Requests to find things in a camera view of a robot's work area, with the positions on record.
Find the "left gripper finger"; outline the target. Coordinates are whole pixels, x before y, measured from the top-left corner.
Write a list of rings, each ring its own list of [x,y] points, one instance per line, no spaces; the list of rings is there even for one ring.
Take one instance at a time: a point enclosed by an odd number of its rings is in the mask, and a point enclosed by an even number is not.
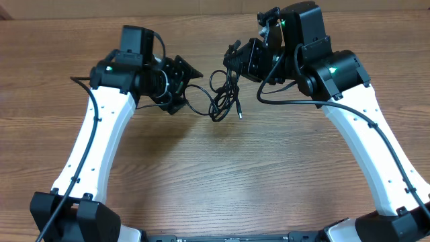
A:
[[[179,55],[175,57],[175,66],[181,72],[181,79],[184,81],[203,77],[203,74],[201,72],[193,68],[188,62],[186,62]]]
[[[187,104],[187,100],[184,97],[183,92],[180,93],[168,93],[170,97],[169,105],[167,106],[167,112],[170,115],[174,115],[176,112],[178,112],[182,107],[184,107]]]

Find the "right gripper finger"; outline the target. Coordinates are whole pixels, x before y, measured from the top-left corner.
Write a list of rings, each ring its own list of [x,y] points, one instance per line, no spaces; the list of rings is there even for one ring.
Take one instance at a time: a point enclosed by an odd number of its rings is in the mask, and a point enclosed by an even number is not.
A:
[[[250,44],[241,45],[241,41],[237,40],[234,44],[228,47],[224,55],[223,65],[225,67],[242,67],[249,62]]]
[[[262,78],[259,75],[258,68],[252,66],[239,66],[233,67],[232,70],[238,73],[240,76],[256,83],[262,82]]]

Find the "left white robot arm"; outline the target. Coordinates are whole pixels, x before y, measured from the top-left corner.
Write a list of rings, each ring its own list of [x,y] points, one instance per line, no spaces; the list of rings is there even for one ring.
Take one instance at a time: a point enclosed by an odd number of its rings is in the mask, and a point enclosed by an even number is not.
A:
[[[75,77],[89,96],[69,159],[49,192],[36,192],[30,212],[39,241],[147,241],[148,234],[123,225],[106,206],[110,171],[124,130],[147,96],[152,106],[175,114],[186,105],[184,91],[201,73],[180,56],[157,58],[161,36],[124,26],[120,47],[90,71]]]

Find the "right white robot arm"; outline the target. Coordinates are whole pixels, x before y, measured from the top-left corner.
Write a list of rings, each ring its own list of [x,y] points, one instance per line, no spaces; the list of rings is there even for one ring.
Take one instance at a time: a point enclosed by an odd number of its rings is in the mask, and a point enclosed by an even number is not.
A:
[[[350,50],[333,51],[312,1],[258,13],[258,38],[235,42],[224,66],[260,85],[296,85],[345,139],[369,185],[375,211],[346,218],[305,241],[418,241],[429,236],[429,184],[385,120],[370,76]]]

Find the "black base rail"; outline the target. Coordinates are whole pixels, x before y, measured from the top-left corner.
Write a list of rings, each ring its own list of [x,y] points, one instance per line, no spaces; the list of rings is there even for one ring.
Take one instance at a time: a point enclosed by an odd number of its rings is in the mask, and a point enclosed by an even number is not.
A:
[[[276,235],[219,235],[184,237],[176,235],[150,235],[142,231],[141,241],[146,242],[327,242],[320,231],[293,231]]]

